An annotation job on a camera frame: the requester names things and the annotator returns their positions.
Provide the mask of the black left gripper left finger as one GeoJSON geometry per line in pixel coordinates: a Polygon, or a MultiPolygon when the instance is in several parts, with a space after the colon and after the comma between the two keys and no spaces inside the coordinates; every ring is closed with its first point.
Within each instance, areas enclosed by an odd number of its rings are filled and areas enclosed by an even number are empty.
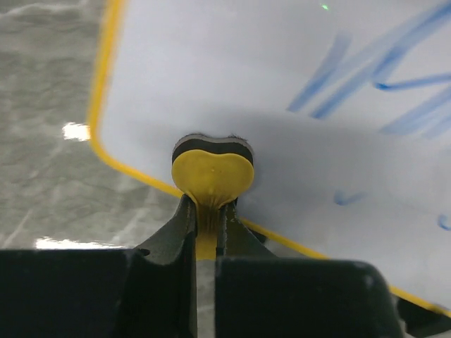
{"type": "Polygon", "coordinates": [[[2,337],[196,337],[196,212],[133,249],[1,252],[2,337]]]}

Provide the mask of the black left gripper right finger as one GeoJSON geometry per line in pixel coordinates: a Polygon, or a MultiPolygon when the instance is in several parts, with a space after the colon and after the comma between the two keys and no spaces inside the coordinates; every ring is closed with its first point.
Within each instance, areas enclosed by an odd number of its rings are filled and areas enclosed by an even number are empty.
{"type": "Polygon", "coordinates": [[[450,331],[441,311],[396,299],[361,261],[281,258],[238,219],[219,216],[217,337],[432,337],[450,331]]]}

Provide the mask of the yellow black whiteboard eraser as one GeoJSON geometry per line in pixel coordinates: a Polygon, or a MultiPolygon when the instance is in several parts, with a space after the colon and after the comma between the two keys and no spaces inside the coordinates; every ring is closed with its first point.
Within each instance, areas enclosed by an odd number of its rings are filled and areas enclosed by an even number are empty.
{"type": "Polygon", "coordinates": [[[254,152],[238,136],[188,134],[175,144],[171,176],[195,204],[196,259],[214,260],[221,208],[244,194],[254,181],[254,152]]]}

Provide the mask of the yellow framed whiteboard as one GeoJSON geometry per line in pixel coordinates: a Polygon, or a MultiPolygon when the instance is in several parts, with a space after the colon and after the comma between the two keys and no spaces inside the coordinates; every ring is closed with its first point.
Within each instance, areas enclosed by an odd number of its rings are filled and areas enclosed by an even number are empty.
{"type": "Polygon", "coordinates": [[[249,226],[450,312],[449,1],[107,1],[89,128],[176,196],[180,138],[247,140],[249,226]]]}

